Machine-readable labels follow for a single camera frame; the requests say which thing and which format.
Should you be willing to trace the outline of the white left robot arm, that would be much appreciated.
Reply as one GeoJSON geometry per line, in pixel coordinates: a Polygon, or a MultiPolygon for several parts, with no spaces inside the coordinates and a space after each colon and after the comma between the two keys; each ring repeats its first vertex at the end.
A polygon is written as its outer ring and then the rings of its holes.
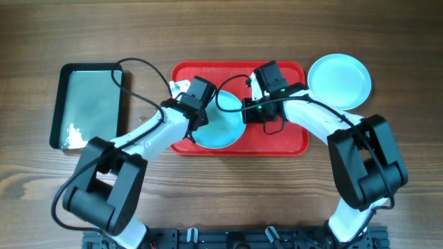
{"type": "Polygon", "coordinates": [[[132,132],[110,141],[92,138],[53,204],[89,223],[84,232],[97,232],[119,248],[146,247],[148,228],[134,214],[147,166],[207,124],[208,103],[189,95],[169,98],[132,132]]]}

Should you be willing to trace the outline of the teal plate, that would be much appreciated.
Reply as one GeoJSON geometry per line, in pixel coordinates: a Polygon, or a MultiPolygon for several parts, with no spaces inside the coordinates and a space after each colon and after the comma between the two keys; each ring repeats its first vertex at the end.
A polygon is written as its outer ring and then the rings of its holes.
{"type": "Polygon", "coordinates": [[[369,70],[358,59],[341,53],[317,59],[308,71],[307,84],[321,100],[342,110],[361,106],[372,91],[369,70]]]}
{"type": "Polygon", "coordinates": [[[241,112],[221,111],[213,98],[206,107],[208,124],[192,132],[194,141],[207,149],[222,149],[232,145],[243,135],[246,124],[241,112]]]}

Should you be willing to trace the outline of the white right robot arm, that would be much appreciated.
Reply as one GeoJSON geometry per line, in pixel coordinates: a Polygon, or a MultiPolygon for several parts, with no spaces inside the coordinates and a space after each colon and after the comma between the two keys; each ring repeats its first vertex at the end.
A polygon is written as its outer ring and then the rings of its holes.
{"type": "Polygon", "coordinates": [[[324,248],[349,248],[362,240],[379,210],[395,206],[408,173],[385,118],[364,118],[332,107],[306,85],[268,87],[248,81],[252,102],[245,112],[277,114],[308,130],[329,150],[334,184],[341,196],[325,222],[324,248]]]}

